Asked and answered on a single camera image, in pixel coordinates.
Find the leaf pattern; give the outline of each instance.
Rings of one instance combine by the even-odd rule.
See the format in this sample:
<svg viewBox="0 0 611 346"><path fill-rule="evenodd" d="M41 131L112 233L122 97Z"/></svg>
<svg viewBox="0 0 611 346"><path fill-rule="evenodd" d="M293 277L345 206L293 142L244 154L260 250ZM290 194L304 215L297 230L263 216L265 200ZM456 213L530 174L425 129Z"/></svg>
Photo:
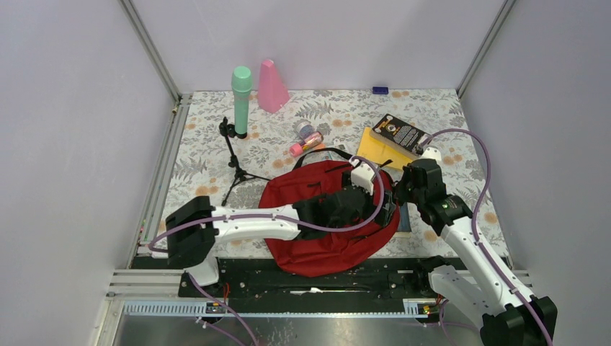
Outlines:
<svg viewBox="0 0 611 346"><path fill-rule="evenodd" d="M460 101L455 90L451 89L392 90L389 95L374 95L370 90L300 90L289 91L289 95L291 99L282 109L269 114L258 107L257 95L253 93L248 138L231 139L240 165L249 173L272 178L289 172L295 159L287 151L299 140L293 128L303 120L310 121L324 135L327 146L342 144L347 152L353 154L357 153L363 128L373 126L386 113L413 123L428 133L444 128L467 128ZM212 204L220 205L234 173L227 165L229 150L218 133L218 124L223 116L233 121L231 92L194 93L163 219L200 194L208 194ZM462 133L447 133L436 138L433 144L442 152L441 166L448 192L461 196L473 207L485 176L472 140ZM305 163L323 158L323 153L308 155ZM401 178L400 170L386 171L394 180ZM265 181L262 180L244 182L231 193L228 205L232 208L255 208L264 187ZM430 226L420 219L414 205L409 205L409 218L412 232L398 232L374 257L456 256L446 243L431 235ZM500 255L507 255L507 246L489 195L483 200L478 225L492 247ZM271 258L263 239L216 244L212 253L221 257Z"/></svg>
<svg viewBox="0 0 611 346"><path fill-rule="evenodd" d="M305 105L301 106L295 116L306 117L308 119L316 119L317 117L322 117L323 115L329 114L331 112L333 112L333 108L331 108L331 105L328 105L326 101L324 103L315 101L312 103L308 102Z"/></svg>
<svg viewBox="0 0 611 346"><path fill-rule="evenodd" d="M192 157L189 157L187 160L178 160L178 162L174 165L172 178L191 180L197 173L202 173L204 169L206 169L206 161L202 161L202 157L200 157L197 161L195 161L195 159Z"/></svg>

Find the book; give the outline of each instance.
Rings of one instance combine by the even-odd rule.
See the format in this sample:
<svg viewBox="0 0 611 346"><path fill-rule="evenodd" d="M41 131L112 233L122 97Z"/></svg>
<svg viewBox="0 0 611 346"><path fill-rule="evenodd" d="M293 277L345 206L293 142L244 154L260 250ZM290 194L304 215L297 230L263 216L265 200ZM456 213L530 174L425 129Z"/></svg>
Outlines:
<svg viewBox="0 0 611 346"><path fill-rule="evenodd" d="M403 169L403 166L412 162L413 160L403 155L399 151L387 146L383 142L373 138L371 128L365 128L361 136L361 143L357 151L358 156L362 156L371 162L376 164L383 164L386 160L393 160L390 164L385 167L394 169Z"/></svg>
<svg viewBox="0 0 611 346"><path fill-rule="evenodd" d="M411 160L420 157L417 150L430 136L419 128L409 125L401 119L390 114L384 117L373 127L371 136L395 149Z"/></svg>

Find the pink object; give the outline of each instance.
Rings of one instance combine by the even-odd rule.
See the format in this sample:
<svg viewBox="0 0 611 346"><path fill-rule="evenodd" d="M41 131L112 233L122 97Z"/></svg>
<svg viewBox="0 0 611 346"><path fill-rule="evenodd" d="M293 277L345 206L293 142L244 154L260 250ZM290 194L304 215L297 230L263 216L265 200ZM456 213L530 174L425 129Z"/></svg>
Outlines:
<svg viewBox="0 0 611 346"><path fill-rule="evenodd" d="M301 145L299 143L295 143L290 146L288 152L293 155L293 157L297 157L303 154L303 149L301 148Z"/></svg>
<svg viewBox="0 0 611 346"><path fill-rule="evenodd" d="M270 59L261 63L257 96L259 98L259 107L270 113L276 113L290 99L288 90L282 83L282 79L280 79L276 65Z"/></svg>
<svg viewBox="0 0 611 346"><path fill-rule="evenodd" d="M310 134L308 137L300 141L299 143L295 143L290 146L288 151L293 157L300 156L304 151L310 150L313 147L319 145L324 140L323 134L316 131L315 133Z"/></svg>

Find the microphone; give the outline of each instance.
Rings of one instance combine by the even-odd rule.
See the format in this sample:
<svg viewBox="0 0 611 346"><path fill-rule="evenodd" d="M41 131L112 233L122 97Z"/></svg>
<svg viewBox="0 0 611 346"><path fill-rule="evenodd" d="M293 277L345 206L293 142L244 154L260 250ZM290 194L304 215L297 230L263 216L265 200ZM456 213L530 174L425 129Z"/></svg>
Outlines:
<svg viewBox="0 0 611 346"><path fill-rule="evenodd" d="M236 136L245 139L248 134L248 104L252 90L252 74L245 66L238 66L231 77L233 90L233 114L236 124Z"/></svg>

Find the red backpack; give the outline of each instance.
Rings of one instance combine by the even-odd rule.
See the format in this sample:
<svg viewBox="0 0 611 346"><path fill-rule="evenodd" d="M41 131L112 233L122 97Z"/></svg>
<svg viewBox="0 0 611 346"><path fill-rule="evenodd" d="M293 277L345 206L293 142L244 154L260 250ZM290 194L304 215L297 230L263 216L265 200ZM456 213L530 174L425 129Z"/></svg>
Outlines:
<svg viewBox="0 0 611 346"><path fill-rule="evenodd" d="M335 148L320 149L310 153L318 151L333 151L346 160L351 157ZM342 188L342 172L352 169L352 165L344 161L326 160L302 167L305 156L299 158L291 172L267 183L259 208L293 204L323 193L333 193ZM391 177L383 170L380 172L385 190L392 189ZM379 193L376 183L373 200L378 200ZM283 270L306 277L327 275L348 270L382 248L395 234L399 219L397 206L391 222L386 227L371 221L360 229L328 233L320 239L299 241L265 239L265 242L276 263Z"/></svg>

